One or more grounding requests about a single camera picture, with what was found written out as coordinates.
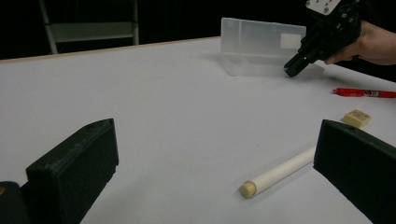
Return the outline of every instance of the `table surface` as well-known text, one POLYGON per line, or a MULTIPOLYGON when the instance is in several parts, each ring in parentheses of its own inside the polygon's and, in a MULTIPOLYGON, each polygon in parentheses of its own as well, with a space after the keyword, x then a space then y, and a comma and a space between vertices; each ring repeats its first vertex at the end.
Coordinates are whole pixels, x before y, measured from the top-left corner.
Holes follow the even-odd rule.
POLYGON ((359 109, 396 145, 396 101, 331 94, 396 84, 336 65, 323 74, 232 77, 220 39, 0 62, 0 180, 79 128, 113 118, 120 165, 82 223, 371 223, 312 163, 252 199, 238 191, 313 146, 323 119, 359 109))

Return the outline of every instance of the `transparent bin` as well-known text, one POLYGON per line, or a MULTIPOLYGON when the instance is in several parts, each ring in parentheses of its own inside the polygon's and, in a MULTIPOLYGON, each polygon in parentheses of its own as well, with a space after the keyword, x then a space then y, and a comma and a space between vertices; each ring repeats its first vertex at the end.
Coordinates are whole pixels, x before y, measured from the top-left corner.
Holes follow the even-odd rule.
MULTIPOLYGON (((286 76, 283 66, 297 53, 304 26, 221 19, 220 61, 231 76, 286 76)), ((309 64, 301 74, 323 73, 309 64)))

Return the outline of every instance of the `red pen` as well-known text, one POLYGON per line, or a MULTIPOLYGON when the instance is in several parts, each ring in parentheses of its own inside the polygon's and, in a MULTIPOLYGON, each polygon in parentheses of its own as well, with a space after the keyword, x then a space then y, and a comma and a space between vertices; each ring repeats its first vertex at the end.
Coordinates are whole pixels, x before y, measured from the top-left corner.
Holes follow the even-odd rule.
POLYGON ((337 88, 332 90, 332 92, 340 96, 371 96, 380 98, 396 98, 396 91, 370 91, 350 88, 337 88))

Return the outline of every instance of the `white cylindrical stick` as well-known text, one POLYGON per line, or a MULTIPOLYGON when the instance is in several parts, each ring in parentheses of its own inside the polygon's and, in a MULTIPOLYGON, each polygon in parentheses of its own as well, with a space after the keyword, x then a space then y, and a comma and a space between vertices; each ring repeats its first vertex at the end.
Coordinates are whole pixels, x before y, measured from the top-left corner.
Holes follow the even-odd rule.
POLYGON ((251 198, 263 192, 286 176, 293 174, 312 162, 314 160, 316 148, 317 146, 313 146, 280 163, 262 175, 245 182, 239 190, 245 198, 251 198))

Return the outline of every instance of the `person's hand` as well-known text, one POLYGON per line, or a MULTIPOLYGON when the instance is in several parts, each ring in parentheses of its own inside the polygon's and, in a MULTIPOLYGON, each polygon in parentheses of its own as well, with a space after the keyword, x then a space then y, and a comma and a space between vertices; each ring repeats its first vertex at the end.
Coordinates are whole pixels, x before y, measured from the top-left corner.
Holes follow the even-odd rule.
POLYGON ((350 61, 354 56, 380 65, 396 64, 396 34, 361 21, 361 35, 358 39, 335 53, 325 63, 350 61))

